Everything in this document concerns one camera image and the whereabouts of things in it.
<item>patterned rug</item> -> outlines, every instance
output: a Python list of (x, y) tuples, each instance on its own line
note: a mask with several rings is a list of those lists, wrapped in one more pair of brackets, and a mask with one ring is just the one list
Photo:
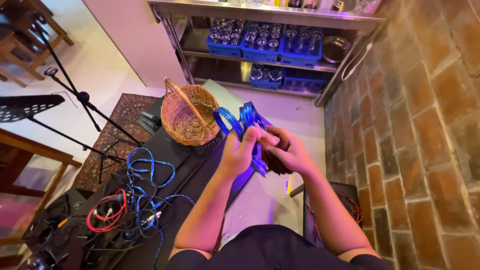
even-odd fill
[[(135, 139), (146, 142), (150, 139), (151, 135), (137, 123), (137, 119), (140, 113), (150, 107), (157, 99), (158, 98), (155, 97), (122, 94), (110, 118)], [(93, 145), (93, 148), (105, 151), (115, 143), (117, 138), (129, 139), (112, 124), (107, 123)], [(116, 152), (119, 157), (126, 158), (135, 148), (136, 146), (134, 145), (119, 142), (108, 154), (115, 156)], [(105, 159), (104, 168), (113, 163), (113, 161)], [(90, 152), (73, 182), (73, 187), (96, 191), (101, 186), (101, 184), (98, 184), (99, 174), (102, 173), (102, 183), (105, 183), (108, 179), (107, 175), (110, 175), (110, 172), (116, 171), (122, 165), (123, 163), (118, 163), (106, 168), (104, 172), (100, 172), (100, 156), (94, 152)]]

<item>brown cloth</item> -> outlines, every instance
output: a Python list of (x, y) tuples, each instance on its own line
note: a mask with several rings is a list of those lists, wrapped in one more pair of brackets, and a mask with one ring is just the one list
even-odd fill
[[(274, 126), (265, 126), (265, 129), (268, 133), (277, 136), (280, 138), (280, 142), (275, 147), (282, 149), (283, 151), (287, 151), (290, 147), (290, 142), (287, 136), (279, 129)], [(274, 154), (270, 151), (267, 151), (262, 148), (262, 160), (267, 164), (268, 170), (273, 171), (274, 173), (280, 174), (291, 174), (293, 173), (289, 169), (285, 167), (285, 165), (280, 161)]]

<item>black shirt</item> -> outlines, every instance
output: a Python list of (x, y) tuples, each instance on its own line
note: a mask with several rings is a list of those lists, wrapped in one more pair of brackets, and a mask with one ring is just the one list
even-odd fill
[(281, 225), (246, 228), (210, 260), (198, 251), (180, 251), (168, 261), (166, 269), (390, 270), (373, 255), (357, 255), (350, 262), (342, 261), (325, 248), (316, 248), (299, 234)]

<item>hand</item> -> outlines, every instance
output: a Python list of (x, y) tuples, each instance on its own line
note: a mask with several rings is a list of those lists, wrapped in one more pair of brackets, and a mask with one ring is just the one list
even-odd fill
[(257, 126), (247, 129), (242, 142), (238, 140), (235, 131), (230, 131), (217, 172), (221, 173), (222, 177), (235, 179), (250, 166), (256, 142), (260, 142), (264, 148), (270, 149), (277, 145), (279, 140), (278, 137)]
[(290, 147), (287, 151), (283, 151), (280, 148), (272, 147), (270, 151), (280, 160), (282, 163), (293, 172), (300, 174), (306, 174), (317, 168), (313, 160), (310, 158), (307, 149), (303, 145), (298, 136), (293, 135), (290, 131), (281, 128), (281, 131), (287, 136), (290, 141)]

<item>brick wall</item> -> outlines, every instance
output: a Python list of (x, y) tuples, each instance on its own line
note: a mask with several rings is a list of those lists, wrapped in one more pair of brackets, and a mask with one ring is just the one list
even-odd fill
[(327, 178), (355, 184), (394, 269), (480, 269), (480, 0), (386, 0), (325, 107)]

